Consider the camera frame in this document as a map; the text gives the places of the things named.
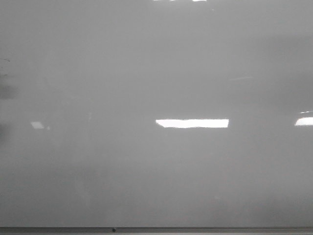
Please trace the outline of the white whiteboard with aluminium frame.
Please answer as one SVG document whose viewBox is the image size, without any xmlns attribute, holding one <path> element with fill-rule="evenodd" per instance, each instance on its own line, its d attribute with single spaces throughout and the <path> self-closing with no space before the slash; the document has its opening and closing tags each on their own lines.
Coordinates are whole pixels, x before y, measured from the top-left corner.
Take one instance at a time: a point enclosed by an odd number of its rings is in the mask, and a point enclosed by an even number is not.
<svg viewBox="0 0 313 235">
<path fill-rule="evenodd" d="M 311 227 L 310 0 L 3 0 L 3 227 Z"/>
</svg>

